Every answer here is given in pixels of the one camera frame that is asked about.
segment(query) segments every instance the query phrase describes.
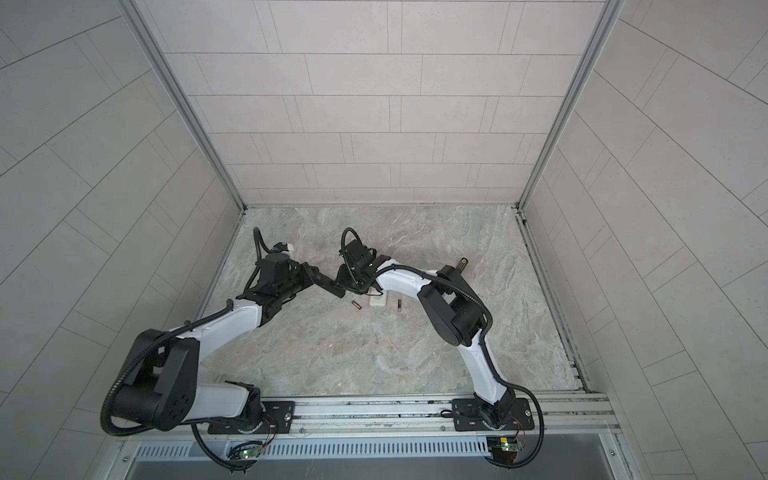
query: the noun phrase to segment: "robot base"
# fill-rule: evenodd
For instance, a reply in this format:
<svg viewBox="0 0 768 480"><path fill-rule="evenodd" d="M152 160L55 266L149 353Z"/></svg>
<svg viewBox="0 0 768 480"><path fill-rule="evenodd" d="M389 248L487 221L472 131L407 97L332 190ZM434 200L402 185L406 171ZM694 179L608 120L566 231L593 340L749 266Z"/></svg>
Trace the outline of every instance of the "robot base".
<svg viewBox="0 0 768 480"><path fill-rule="evenodd" d="M451 401L453 425L457 432L484 432L486 430L492 430L482 420L478 419L480 416L481 403L482 401L477 398L453 399ZM513 400L509 414L520 422L523 430L534 429L533 413L528 404L528 399L517 397ZM513 420L501 429L509 430L516 428L517 425Z"/></svg>

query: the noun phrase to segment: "gray marble surface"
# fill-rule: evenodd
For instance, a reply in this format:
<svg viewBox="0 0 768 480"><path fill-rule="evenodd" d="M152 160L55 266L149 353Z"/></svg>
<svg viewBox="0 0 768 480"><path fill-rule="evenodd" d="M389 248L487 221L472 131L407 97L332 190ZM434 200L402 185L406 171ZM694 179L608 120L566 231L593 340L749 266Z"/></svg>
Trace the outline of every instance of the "gray marble surface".
<svg viewBox="0 0 768 480"><path fill-rule="evenodd" d="M256 259L253 227L267 246L293 243L298 261L332 278L344 227L424 270L467 257L464 277L494 316L488 344L500 370L534 390L577 388L510 207L250 209L206 313L242 291ZM200 380L253 383L265 396L472 391L457 349L434 331L418 300L390 294L385 307L371 307L366 296L339 299L316 286L205 359Z"/></svg>

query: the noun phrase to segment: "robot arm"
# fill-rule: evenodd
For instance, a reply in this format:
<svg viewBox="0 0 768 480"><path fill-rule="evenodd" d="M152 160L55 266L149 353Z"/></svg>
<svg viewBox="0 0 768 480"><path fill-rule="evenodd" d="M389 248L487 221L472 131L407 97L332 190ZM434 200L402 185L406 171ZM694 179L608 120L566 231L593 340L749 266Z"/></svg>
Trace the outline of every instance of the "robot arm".
<svg viewBox="0 0 768 480"><path fill-rule="evenodd" d="M198 384L198 364L239 335L271 321L298 292L317 285L339 298L346 291L362 294L373 286L418 299L435 331L458 347L475 394L482 401L479 414L484 422L495 429L505 425L510 419L514 390L498 372L485 345L489 314L462 278L463 265L429 271L400 265L388 256L377 256L354 234L355 240L342 244L344 264L336 280L323 275L317 267L296 262L291 249L278 243L258 262L257 284L249 285L234 301L230 300L225 310L212 316L215 318L198 320L170 333L151 329L140 334L123 373L139 357L140 362L123 381L118 377L105 399L107 410L105 413L102 409L102 424L105 415L107 419L113 415L164 431L200 421L252 431L262 420L259 389L234 382ZM445 296L453 293L455 298L449 303ZM120 433L117 427L104 429L112 435L135 433L129 433L129 429Z"/></svg>

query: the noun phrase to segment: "cylindrical part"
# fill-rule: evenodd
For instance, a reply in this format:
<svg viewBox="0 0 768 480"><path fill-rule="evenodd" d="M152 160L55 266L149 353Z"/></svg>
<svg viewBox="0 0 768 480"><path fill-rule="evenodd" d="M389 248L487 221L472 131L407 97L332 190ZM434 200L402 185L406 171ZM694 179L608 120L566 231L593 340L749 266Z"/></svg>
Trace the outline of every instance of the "cylindrical part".
<svg viewBox="0 0 768 480"><path fill-rule="evenodd" d="M458 265L456 265L456 269L458 270L458 272L459 273L463 272L468 263L469 263L469 260L462 257L462 259L458 261Z"/></svg>

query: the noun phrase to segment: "vented metal panel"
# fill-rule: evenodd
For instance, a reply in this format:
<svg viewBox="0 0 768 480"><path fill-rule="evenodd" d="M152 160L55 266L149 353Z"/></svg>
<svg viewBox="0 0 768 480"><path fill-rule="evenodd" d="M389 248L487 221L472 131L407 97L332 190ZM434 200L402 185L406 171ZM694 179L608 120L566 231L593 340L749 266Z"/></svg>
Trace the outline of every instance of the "vented metal panel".
<svg viewBox="0 0 768 480"><path fill-rule="evenodd" d="M208 440L208 447L223 456L243 440ZM488 456L485 437L388 437L354 439L277 439L261 454L261 460L313 458L413 458ZM142 441L137 462L207 460L194 440Z"/></svg>

